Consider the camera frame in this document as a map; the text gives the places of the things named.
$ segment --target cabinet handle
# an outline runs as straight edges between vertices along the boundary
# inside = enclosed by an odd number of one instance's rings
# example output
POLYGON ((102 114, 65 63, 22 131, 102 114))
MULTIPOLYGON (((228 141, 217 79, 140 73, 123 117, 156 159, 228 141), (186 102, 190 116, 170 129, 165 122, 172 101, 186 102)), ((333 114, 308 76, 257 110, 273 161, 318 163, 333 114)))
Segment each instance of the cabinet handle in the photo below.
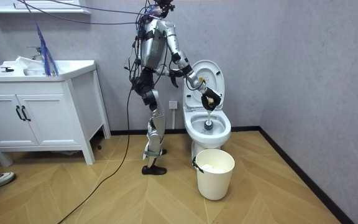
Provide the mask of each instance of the cabinet handle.
POLYGON ((25 118, 25 119, 23 119, 23 120, 24 120, 24 121, 25 121, 25 120, 31 121, 31 119, 27 118, 27 116, 25 115, 24 109, 25 109, 25 107, 22 106, 22 113, 23 113, 23 116, 24 116, 24 118, 25 118))
POLYGON ((16 113, 17 113, 17 115, 19 116, 19 118, 20 118, 21 120, 25 121, 25 119, 23 119, 22 116, 20 116, 19 109, 20 109, 20 106, 17 106, 17 105, 16 105, 16 113))

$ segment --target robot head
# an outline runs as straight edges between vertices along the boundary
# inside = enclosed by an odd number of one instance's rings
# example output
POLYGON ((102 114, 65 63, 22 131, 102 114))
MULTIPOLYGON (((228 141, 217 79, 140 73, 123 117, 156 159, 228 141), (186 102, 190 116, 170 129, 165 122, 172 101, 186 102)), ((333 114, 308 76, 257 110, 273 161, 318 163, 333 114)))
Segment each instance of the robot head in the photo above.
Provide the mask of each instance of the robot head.
POLYGON ((162 10, 161 17, 165 18, 168 15, 169 10, 173 11, 175 6, 171 4, 173 0, 154 0, 157 6, 162 10))

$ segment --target black glove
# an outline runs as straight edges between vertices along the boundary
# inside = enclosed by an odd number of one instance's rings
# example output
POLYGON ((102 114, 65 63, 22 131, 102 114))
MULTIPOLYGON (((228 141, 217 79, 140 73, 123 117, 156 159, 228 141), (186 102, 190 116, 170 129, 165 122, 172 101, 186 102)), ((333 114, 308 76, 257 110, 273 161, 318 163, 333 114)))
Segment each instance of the black glove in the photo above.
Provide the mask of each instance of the black glove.
POLYGON ((221 97, 207 87, 205 93, 201 96, 201 102, 206 110, 213 111, 221 103, 221 97))
POLYGON ((182 71, 174 71, 174 70, 170 70, 169 71, 169 77, 171 78, 171 82, 172 85, 176 88, 179 88, 178 84, 177 84, 177 78, 181 78, 184 77, 185 74, 182 71))

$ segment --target white bucket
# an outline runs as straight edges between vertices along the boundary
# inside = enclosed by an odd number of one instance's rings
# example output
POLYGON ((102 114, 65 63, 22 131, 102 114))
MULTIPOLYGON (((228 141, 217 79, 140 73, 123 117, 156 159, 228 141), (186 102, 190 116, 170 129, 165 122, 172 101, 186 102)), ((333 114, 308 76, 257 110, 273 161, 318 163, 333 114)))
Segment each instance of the white bucket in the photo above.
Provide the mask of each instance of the white bucket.
POLYGON ((198 190, 207 199, 222 199, 229 188, 231 174, 234 168, 234 159, 230 154, 220 149, 205 149, 194 159, 193 166, 197 168, 198 190), (220 173, 213 170, 203 170, 201 167, 210 165, 220 173))

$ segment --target gray wall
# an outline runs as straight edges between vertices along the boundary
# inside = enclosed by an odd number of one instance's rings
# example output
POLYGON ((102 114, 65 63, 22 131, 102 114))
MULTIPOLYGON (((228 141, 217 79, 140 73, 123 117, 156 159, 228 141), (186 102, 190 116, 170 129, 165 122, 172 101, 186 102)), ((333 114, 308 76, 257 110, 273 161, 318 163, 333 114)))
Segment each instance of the gray wall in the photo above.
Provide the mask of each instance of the gray wall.
MULTIPOLYGON (((89 6, 138 11, 144 1, 87 1, 89 6)), ((233 126, 259 125, 267 77, 273 62, 275 39, 284 12, 281 1, 178 1, 167 19, 177 25, 181 49, 191 63, 210 59, 222 69, 226 82, 224 111, 233 126)), ((135 16, 93 11, 91 16, 64 15, 93 22, 135 21, 135 16)), ((29 57, 39 45, 28 14, 0 14, 0 64, 17 55, 29 57)), ((94 26, 60 21, 37 15, 47 45, 55 60, 95 59, 98 64, 104 104, 112 130, 126 129, 126 100, 130 88, 123 69, 135 37, 134 25, 94 26)), ((168 100, 182 99, 169 78, 161 78, 156 89, 171 114, 168 100)), ((145 129, 150 118, 148 107, 132 94, 131 129, 145 129)), ((177 128, 184 128, 182 110, 177 111, 177 128)))
POLYGON ((289 0, 261 126, 358 223, 358 1, 289 0))

